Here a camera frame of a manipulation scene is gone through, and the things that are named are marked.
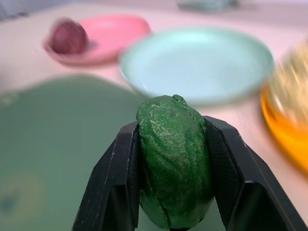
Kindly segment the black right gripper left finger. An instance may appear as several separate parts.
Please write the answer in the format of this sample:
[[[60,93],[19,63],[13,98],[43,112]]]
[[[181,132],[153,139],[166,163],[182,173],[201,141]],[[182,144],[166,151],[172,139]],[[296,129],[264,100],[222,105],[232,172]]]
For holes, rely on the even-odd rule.
[[[72,230],[133,231],[140,202],[139,125],[121,128],[92,170]]]

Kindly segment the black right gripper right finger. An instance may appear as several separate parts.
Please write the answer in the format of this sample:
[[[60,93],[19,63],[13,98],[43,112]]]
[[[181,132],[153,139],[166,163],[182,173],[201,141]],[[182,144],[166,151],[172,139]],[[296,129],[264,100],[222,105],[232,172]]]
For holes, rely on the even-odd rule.
[[[215,198],[228,231],[308,228],[269,166],[225,121],[205,116]]]

